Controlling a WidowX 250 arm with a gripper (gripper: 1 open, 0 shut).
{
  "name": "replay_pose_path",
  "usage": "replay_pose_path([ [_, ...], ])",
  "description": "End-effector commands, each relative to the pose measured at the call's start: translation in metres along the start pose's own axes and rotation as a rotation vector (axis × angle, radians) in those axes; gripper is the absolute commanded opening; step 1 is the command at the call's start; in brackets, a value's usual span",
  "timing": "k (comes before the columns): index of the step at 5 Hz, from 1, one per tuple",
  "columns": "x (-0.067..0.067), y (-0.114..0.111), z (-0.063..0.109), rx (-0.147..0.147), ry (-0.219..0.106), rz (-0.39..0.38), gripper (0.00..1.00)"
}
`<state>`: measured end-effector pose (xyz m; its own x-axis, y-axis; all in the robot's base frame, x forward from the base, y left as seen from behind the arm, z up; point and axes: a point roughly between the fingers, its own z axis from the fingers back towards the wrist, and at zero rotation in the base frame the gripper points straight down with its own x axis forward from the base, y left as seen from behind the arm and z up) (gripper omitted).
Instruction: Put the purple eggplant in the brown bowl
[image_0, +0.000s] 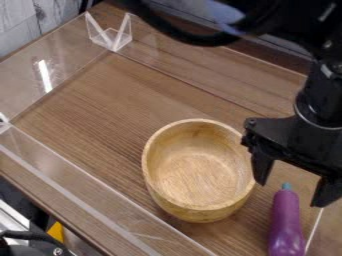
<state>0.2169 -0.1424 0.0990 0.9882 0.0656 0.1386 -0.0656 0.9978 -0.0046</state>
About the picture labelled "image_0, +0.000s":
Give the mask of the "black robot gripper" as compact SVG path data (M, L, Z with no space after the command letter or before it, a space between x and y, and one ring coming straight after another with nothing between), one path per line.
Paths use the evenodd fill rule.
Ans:
M311 206L342 198L342 111L331 116L295 110L285 118L247 118L241 144L251 153L253 179L264 186L280 160L320 176Z

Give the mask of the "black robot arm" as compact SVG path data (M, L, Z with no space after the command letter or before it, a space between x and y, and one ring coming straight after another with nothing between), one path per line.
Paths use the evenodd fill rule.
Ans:
M209 9L228 34L272 35L312 56L293 115L248 118L241 143L259 184L276 160L319 176L311 205L323 208L342 199L342 0L211 0Z

